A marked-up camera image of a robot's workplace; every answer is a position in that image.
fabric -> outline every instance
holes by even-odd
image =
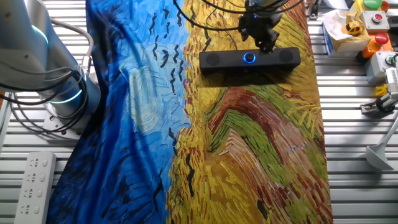
[[[238,14],[201,1],[177,3],[200,24],[238,24]],[[293,72],[203,77],[199,52],[233,50],[232,39],[255,49],[254,41],[194,27],[172,0],[87,0],[101,103],[47,223],[332,223],[304,10],[275,28],[276,47],[300,49]]]

green button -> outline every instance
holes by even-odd
[[[363,0],[363,4],[370,9],[378,9],[382,4],[382,0]]]

blue fabric section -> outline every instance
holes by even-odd
[[[172,0],[87,0],[86,11],[101,103],[52,195],[47,223],[165,223],[178,132],[190,126],[185,21]]]

metal rail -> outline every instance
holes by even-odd
[[[50,16],[86,29],[84,1],[46,1]],[[377,173],[364,158],[365,147],[377,143],[398,115],[374,120],[363,116],[359,106],[375,99],[374,86],[366,81],[364,67],[354,60],[328,59],[321,29],[322,15],[308,21],[312,39],[318,85],[325,125],[326,155],[331,199],[336,224],[398,223],[398,133],[390,140],[387,158],[394,171]],[[81,60],[88,48],[79,34],[55,27],[68,50]],[[31,93],[20,93],[24,100],[37,100]],[[26,107],[27,115],[44,121],[43,106]],[[23,128],[10,115],[0,154],[0,223],[13,223],[27,155],[34,151],[56,153],[53,187],[62,173],[76,142],[47,142]]]

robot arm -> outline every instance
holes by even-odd
[[[286,2],[287,0],[246,0],[245,8],[247,11],[267,6],[271,8],[264,12],[243,14],[239,18],[239,26],[245,27],[239,30],[242,40],[246,41],[251,36],[261,51],[266,54],[272,52],[279,36],[279,33],[274,31],[273,28],[282,19],[282,12],[278,12]]]
[[[0,1],[0,91],[36,91],[41,98],[51,99],[44,101],[52,105],[62,124],[81,131],[100,98],[98,86],[87,78],[91,52],[83,58],[85,65],[79,65],[52,23],[67,26],[49,17],[41,0]],[[80,118],[71,122],[75,115]]]

